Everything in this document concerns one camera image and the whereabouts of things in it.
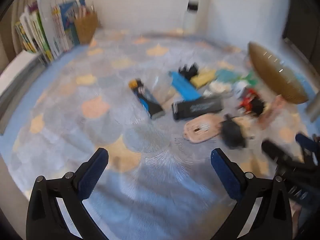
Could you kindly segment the black-haired white doll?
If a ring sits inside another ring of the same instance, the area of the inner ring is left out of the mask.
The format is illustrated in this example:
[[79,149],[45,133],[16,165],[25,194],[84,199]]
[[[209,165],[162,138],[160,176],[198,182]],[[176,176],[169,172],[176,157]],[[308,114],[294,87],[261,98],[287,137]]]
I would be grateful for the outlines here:
[[220,123],[220,136],[225,145],[230,149],[247,147],[247,141],[253,140],[251,122],[245,116],[224,115]]

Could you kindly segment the red-clothed black-haired doll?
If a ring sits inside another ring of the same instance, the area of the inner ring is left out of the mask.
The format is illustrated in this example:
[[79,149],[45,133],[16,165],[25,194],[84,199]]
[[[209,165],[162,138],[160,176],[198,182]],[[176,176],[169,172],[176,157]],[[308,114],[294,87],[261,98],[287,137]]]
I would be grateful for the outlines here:
[[245,114],[259,117],[265,109],[265,102],[261,99],[260,95],[253,88],[245,88],[240,96],[240,105],[238,109],[242,110]]

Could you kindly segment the dark green plastic tree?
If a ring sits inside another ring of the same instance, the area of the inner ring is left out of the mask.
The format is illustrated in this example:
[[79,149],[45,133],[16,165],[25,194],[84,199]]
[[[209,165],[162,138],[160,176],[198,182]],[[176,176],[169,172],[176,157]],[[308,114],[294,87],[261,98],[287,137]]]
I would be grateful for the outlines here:
[[258,78],[252,70],[244,77],[244,79],[251,87],[255,87],[258,84]]

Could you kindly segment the pink oval key case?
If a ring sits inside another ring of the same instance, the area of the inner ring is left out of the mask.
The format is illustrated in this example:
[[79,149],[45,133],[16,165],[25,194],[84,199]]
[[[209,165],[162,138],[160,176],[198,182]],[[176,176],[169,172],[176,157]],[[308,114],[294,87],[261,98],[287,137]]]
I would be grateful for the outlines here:
[[183,136],[192,144],[199,144],[220,134],[223,117],[208,113],[187,122],[183,129]]

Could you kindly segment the clear case with white tape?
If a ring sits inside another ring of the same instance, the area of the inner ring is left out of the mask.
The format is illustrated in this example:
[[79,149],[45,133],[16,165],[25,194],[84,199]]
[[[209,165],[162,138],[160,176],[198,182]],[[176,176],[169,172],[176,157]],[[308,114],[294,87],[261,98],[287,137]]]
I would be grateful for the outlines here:
[[229,98],[233,95],[232,84],[220,81],[212,81],[207,89],[204,90],[203,96],[222,96]]

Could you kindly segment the teal plastic tree toy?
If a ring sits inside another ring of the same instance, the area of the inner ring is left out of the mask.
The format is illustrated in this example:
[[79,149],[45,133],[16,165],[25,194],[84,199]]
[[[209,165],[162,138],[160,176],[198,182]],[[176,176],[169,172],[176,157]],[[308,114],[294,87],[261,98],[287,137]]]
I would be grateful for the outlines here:
[[228,69],[219,69],[216,71],[216,81],[222,83],[235,83],[241,79],[241,75]]

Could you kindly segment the black rectangular box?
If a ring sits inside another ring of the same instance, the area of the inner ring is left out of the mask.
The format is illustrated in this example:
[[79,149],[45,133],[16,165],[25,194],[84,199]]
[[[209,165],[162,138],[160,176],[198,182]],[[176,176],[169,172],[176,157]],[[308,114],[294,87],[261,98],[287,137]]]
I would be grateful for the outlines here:
[[181,101],[172,104],[174,120],[196,118],[207,113],[219,113],[223,110],[220,97],[201,97],[192,101]]

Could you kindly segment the blue rectangular box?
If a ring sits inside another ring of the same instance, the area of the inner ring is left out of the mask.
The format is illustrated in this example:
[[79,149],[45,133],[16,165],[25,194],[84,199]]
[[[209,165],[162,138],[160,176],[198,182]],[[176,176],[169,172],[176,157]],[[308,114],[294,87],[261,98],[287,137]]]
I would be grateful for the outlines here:
[[201,94],[193,87],[193,85],[178,72],[169,72],[172,78],[172,87],[181,95],[185,101],[197,100]]

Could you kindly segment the black small toy figure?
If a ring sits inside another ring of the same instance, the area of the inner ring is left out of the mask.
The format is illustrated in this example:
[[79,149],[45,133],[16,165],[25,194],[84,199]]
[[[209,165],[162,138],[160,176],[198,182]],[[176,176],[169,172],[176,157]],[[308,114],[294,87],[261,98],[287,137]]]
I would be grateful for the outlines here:
[[199,67],[196,62],[193,63],[190,67],[185,64],[183,68],[180,67],[178,69],[178,73],[188,81],[190,81],[192,77],[195,77],[199,74]]

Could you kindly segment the dark blue lighter box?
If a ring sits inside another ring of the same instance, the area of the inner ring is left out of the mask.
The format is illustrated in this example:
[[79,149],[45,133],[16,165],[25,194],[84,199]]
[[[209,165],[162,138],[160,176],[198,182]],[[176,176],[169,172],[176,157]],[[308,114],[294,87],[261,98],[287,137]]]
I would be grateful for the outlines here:
[[144,107],[151,120],[160,118],[165,114],[164,109],[151,94],[149,89],[142,83],[141,79],[133,79],[128,84],[133,94],[137,97],[140,104]]

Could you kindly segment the amber ribbed glass bowl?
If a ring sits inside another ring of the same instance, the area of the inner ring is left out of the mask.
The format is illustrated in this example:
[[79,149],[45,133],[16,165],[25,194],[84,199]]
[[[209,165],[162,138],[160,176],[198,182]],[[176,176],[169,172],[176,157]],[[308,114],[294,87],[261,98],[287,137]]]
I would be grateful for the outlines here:
[[296,105],[308,101],[303,85],[277,55],[255,42],[249,42],[248,53],[255,72],[270,90]]

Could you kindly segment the patterned fan-print table mat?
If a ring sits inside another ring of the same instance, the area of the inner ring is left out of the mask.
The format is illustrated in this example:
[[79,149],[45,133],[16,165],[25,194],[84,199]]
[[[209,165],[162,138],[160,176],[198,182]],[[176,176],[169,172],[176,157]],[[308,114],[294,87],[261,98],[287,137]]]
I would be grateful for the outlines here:
[[[30,198],[37,176],[58,178],[74,171],[99,147],[109,163],[84,204],[110,239],[209,239],[235,205],[213,170],[214,148],[245,171],[271,178],[275,165],[260,145],[274,140],[301,159],[297,132],[319,132],[304,105],[288,103],[266,129],[222,97],[220,116],[245,116],[255,138],[230,149],[216,136],[192,144],[185,121],[171,106],[182,100],[169,72],[197,63],[245,77],[246,51],[195,37],[136,36],[99,30],[92,44],[77,47],[52,64],[32,85],[1,136],[1,154],[16,186]],[[165,111],[151,120],[128,84],[141,79]]]

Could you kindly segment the white lamp pole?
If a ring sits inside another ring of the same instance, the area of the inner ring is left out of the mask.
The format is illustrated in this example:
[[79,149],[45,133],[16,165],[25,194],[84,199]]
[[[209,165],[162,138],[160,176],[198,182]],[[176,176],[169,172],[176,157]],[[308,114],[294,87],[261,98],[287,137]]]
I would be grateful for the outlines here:
[[208,29],[208,16],[211,0],[188,0],[183,18],[183,32],[205,35]]

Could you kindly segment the row of upright books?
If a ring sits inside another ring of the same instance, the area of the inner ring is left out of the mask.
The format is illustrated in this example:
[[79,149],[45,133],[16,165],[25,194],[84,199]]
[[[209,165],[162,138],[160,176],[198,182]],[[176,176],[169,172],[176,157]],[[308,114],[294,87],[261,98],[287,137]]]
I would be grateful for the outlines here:
[[75,20],[85,0],[35,0],[23,8],[15,28],[25,50],[42,54],[46,63],[80,44]]

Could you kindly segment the brown cardboard pen holder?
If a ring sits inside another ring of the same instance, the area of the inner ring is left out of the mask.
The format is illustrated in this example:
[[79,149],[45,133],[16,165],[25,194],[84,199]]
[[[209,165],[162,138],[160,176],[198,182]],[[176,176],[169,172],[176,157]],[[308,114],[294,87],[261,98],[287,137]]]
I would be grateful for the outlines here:
[[89,44],[98,27],[98,16],[96,12],[92,12],[84,17],[77,18],[74,21],[76,33],[79,43]]

